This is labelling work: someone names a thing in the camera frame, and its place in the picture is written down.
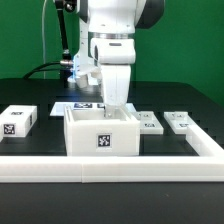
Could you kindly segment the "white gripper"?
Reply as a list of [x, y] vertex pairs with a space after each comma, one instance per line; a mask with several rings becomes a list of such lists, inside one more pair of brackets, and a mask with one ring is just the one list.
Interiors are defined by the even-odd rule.
[[92, 38], [90, 52], [101, 72], [103, 101], [108, 105], [105, 118], [112, 118], [110, 106], [127, 102], [131, 65], [136, 59], [134, 40]]

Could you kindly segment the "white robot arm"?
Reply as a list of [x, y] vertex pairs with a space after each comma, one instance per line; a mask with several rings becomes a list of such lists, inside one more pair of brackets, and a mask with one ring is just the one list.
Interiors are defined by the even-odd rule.
[[81, 88], [100, 82], [106, 117], [127, 102], [135, 30], [155, 25], [164, 8], [165, 0], [77, 0], [80, 47], [74, 79]]

